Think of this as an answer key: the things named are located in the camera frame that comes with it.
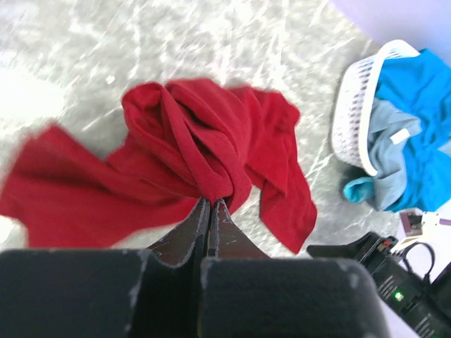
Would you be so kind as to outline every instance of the cord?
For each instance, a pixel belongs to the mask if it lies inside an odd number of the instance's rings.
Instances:
[[[423,282],[425,282],[427,285],[431,285],[431,272],[432,272],[432,269],[434,268],[434,265],[435,265],[435,251],[434,251],[434,249],[433,249],[433,247],[431,245],[429,245],[427,243],[423,243],[423,242],[417,242],[417,243],[413,243],[412,245],[409,245],[401,253],[402,261],[406,265],[407,271],[410,274],[414,274],[412,266],[410,265],[409,261],[407,260],[407,254],[409,253],[410,250],[412,250],[417,245],[425,246],[429,250],[429,253],[431,254],[431,267],[429,268],[429,271],[423,277]]]

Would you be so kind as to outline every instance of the blue clothing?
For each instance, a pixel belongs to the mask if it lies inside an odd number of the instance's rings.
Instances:
[[[451,135],[451,69],[427,49],[386,60],[376,97],[418,117],[423,130],[404,147],[407,186],[387,210],[436,211],[451,198],[451,157],[439,150]]]
[[[420,133],[420,120],[396,109],[389,101],[374,99],[368,130],[368,153],[378,171],[372,177],[361,177],[345,185],[343,194],[348,201],[368,202],[376,210],[385,210],[404,193],[407,174],[402,149],[409,136]],[[400,140],[391,137],[404,134]]]

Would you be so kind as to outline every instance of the electronic device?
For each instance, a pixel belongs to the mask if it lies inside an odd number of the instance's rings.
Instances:
[[[435,263],[433,248],[415,242],[401,251],[393,251],[398,240],[369,232],[348,245],[311,245],[307,252],[315,258],[351,258],[371,274],[378,295],[421,338],[451,337],[451,263],[431,283]],[[414,273],[407,259],[409,251],[424,245],[431,253],[431,268],[423,278]]]

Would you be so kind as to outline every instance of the gray floor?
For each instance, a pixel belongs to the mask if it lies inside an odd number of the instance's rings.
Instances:
[[[280,90],[302,112],[299,163],[319,210],[307,243],[395,232],[395,216],[340,195],[350,168],[331,153],[333,103],[346,67],[377,46],[326,0],[1,0],[0,26],[2,177],[20,138],[50,118],[105,156],[127,132],[121,94],[139,82],[244,80]],[[290,255],[259,221],[257,189],[234,220],[266,253]],[[119,245],[148,245],[167,230]],[[3,219],[2,242],[24,245],[23,229]]]

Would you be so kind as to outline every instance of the laundry basket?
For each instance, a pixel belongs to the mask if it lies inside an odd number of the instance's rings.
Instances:
[[[374,93],[384,60],[409,58],[419,52],[402,40],[385,44],[377,54],[353,63],[343,77],[332,126],[332,147],[343,162],[376,176],[368,155],[368,128]]]

